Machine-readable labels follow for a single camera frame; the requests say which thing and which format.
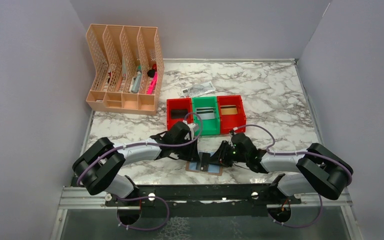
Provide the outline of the tan leather card holder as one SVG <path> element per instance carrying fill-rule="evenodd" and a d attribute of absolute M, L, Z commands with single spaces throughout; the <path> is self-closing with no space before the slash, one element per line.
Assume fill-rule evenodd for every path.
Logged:
<path fill-rule="evenodd" d="M 200 151 L 197 161 L 188 161 L 185 170 L 187 172 L 221 176 L 223 168 L 220 165 L 211 163 L 214 152 Z"/>

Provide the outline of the silver card from holder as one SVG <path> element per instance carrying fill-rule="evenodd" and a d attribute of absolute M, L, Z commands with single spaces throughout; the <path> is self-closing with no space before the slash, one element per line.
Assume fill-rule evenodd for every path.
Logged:
<path fill-rule="evenodd" d="M 213 110 L 197 111 L 196 113 L 202 120 L 212 120 L 216 118 L 216 114 Z"/>

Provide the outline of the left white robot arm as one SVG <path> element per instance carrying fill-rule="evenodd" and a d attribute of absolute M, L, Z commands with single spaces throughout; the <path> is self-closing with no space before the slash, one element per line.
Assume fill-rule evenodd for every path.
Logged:
<path fill-rule="evenodd" d="M 124 165 L 168 158 L 172 154 L 179 156 L 182 150 L 196 144 L 194 133 L 198 129 L 196 123 L 178 121 L 165 132 L 119 146 L 102 137 L 73 163 L 77 184 L 83 185 L 92 196 L 107 192 L 127 198 L 136 186 L 130 177 L 119 175 Z"/>

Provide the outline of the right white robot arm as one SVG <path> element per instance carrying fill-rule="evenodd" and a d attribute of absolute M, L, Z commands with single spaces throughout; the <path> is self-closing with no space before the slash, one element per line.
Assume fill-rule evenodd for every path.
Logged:
<path fill-rule="evenodd" d="M 296 152 L 271 152 L 257 148 L 242 132 L 232 135 L 229 142 L 223 141 L 209 162 L 223 167 L 245 163 L 251 171 L 262 174 L 284 172 L 272 183 L 277 197 L 318 193 L 337 200 L 354 173 L 349 164 L 320 143 Z"/>

